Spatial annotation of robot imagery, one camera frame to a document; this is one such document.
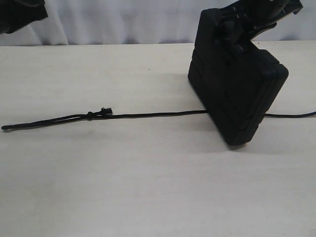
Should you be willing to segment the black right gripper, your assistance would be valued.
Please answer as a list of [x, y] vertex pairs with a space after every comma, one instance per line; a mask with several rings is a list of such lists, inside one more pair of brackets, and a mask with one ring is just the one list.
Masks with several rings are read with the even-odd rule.
[[299, 0], [238, 0], [220, 9], [222, 18], [215, 25], [214, 43], [233, 45], [235, 58], [248, 57], [249, 40], [273, 29], [282, 18], [298, 14], [302, 8]]

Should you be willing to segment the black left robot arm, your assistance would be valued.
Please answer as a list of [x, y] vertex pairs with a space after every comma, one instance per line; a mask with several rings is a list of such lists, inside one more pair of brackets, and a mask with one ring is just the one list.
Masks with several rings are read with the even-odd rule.
[[47, 17], [44, 0], [1, 0], [0, 34], [12, 34]]

